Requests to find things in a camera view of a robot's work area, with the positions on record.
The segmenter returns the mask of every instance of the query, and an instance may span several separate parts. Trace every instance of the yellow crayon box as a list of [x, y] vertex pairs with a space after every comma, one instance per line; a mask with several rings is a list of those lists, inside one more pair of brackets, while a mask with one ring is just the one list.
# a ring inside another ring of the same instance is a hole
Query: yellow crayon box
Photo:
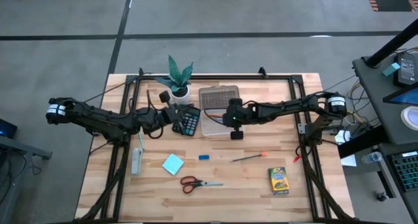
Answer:
[[268, 175], [270, 176], [270, 183], [272, 184], [273, 195], [289, 194], [290, 185], [287, 181], [287, 174], [284, 167], [269, 168]]

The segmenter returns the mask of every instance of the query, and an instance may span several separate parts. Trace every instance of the white pot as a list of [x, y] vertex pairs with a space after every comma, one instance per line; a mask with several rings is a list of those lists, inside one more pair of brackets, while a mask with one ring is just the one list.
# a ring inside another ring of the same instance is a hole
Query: white pot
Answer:
[[174, 94], [172, 94], [170, 90], [170, 102], [171, 103], [177, 103], [177, 104], [189, 104], [190, 99], [190, 87], [187, 86], [187, 93], [183, 97], [176, 97]]

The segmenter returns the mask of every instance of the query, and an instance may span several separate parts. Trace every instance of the blue eraser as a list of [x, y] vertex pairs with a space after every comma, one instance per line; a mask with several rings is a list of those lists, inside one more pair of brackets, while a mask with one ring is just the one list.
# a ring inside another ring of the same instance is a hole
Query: blue eraser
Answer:
[[390, 76], [391, 74], [393, 74], [395, 71], [397, 71], [400, 68], [400, 65], [397, 63], [392, 63], [392, 65], [388, 66], [382, 73], [385, 76]]
[[172, 175], [176, 175], [176, 173], [180, 170], [183, 164], [184, 162], [179, 157], [177, 157], [174, 154], [171, 154], [163, 163], [163, 168]]
[[199, 156], [199, 160], [208, 160], [209, 159], [209, 155], [200, 155]]

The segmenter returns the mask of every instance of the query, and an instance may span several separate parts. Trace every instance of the scissor blade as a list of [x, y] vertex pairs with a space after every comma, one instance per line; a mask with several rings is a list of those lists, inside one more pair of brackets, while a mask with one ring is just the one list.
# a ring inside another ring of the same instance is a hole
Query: scissor blade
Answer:
[[202, 185], [213, 186], [213, 185], [223, 185], [223, 183], [221, 183], [221, 182], [202, 182]]

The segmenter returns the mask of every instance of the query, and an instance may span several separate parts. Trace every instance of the scissors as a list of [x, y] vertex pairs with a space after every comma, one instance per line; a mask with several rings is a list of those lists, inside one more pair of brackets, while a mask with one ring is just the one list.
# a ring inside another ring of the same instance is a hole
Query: scissors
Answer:
[[188, 194], [192, 192], [196, 187], [200, 187], [203, 185], [223, 185], [221, 182], [204, 182], [202, 180], [198, 180], [194, 176], [185, 176], [180, 180], [180, 183], [183, 186], [183, 192]]

